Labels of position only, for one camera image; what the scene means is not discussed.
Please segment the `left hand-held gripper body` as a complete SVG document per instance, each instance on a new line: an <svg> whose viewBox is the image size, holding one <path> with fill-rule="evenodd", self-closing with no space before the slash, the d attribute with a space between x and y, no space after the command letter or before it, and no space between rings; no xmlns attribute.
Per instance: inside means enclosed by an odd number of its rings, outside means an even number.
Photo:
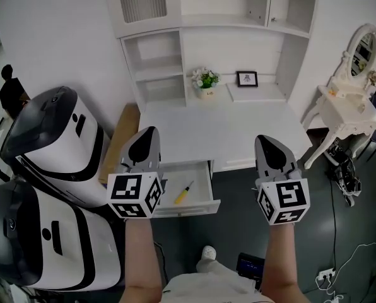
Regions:
<svg viewBox="0 0 376 303"><path fill-rule="evenodd" d="M107 204L120 218L151 218L163 194L160 134L150 126L138 131L120 152L108 176Z"/></svg>

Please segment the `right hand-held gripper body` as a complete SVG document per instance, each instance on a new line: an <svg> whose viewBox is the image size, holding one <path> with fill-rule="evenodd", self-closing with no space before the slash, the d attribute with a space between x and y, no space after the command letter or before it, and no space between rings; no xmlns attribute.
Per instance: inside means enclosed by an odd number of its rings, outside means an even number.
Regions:
<svg viewBox="0 0 376 303"><path fill-rule="evenodd" d="M278 140L255 138L257 203L268 224L299 222L310 208L308 181L302 177L292 151Z"/></svg>

